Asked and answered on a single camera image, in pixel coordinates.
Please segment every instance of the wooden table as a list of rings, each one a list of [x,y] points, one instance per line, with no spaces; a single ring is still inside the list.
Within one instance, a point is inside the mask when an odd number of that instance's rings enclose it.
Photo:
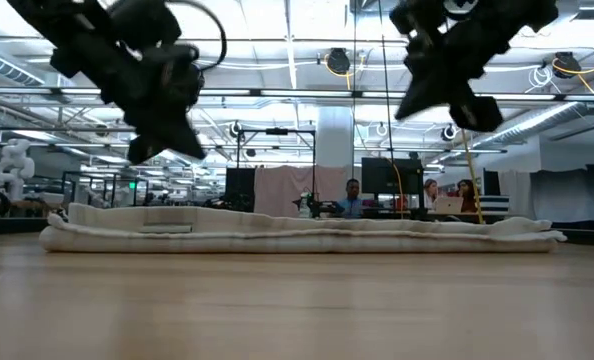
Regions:
[[[1,236],[0,359],[594,360],[594,247],[77,255]]]

